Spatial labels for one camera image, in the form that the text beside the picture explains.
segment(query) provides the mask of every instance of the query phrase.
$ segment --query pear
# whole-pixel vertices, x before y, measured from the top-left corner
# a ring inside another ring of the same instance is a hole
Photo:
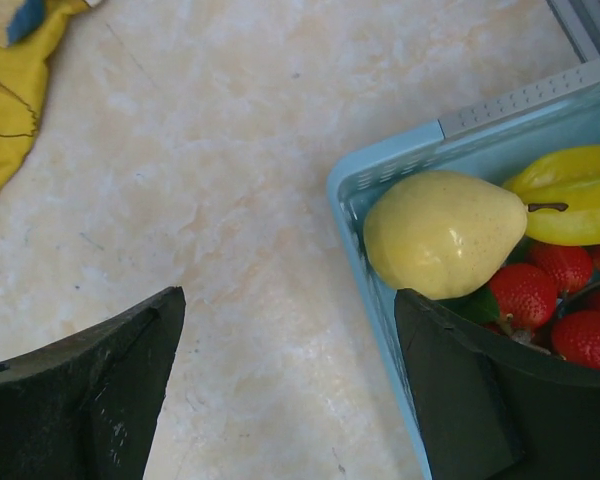
[[[470,175],[430,170],[391,187],[367,214],[363,236],[378,276],[431,300],[487,283],[522,239],[520,198]]]

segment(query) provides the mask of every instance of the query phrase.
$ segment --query plastic basket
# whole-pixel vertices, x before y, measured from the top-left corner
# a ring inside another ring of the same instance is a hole
[[[600,144],[600,59],[351,153],[329,174],[329,202],[427,479],[429,463],[393,314],[396,292],[369,265],[362,242],[365,215],[397,180],[424,169],[455,170],[499,184],[544,154],[590,144]]]

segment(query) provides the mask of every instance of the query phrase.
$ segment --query marble countertop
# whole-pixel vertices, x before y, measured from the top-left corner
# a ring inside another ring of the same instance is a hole
[[[326,175],[577,62],[543,0],[104,2],[0,194],[0,360],[182,285],[147,479],[420,479]]]

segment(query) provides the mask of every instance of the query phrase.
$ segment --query gray basket handle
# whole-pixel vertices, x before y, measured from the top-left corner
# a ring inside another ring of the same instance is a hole
[[[444,115],[438,121],[445,138],[448,139],[529,113],[599,82],[600,59],[597,59],[505,95]]]

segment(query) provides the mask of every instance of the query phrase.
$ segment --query yellow cloth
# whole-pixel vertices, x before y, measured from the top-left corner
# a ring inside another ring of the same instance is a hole
[[[43,24],[20,43],[0,48],[0,190],[33,147],[47,89],[46,61],[69,17],[100,0],[46,0]]]

